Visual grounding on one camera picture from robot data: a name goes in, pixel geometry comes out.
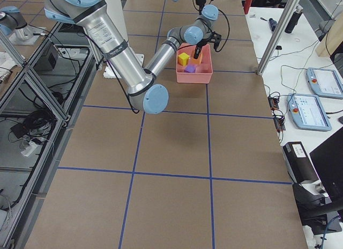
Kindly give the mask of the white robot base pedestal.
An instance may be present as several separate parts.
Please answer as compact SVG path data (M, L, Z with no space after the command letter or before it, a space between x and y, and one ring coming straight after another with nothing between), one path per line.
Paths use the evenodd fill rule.
M144 63L145 55L144 54L135 53L135 57L137 58L137 60L140 63L140 66L142 67L143 63ZM108 79L113 79L113 78L116 78L116 77L118 77L119 79L122 78L121 75L117 72L117 70L115 68L111 68L108 65L105 68L105 71L103 73L103 77L104 78L108 78Z

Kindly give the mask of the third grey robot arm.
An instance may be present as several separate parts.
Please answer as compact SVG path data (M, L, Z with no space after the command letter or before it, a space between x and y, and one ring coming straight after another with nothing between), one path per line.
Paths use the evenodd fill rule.
M16 6L1 8L1 31L6 36L15 33L17 38L22 41L33 37L31 28Z

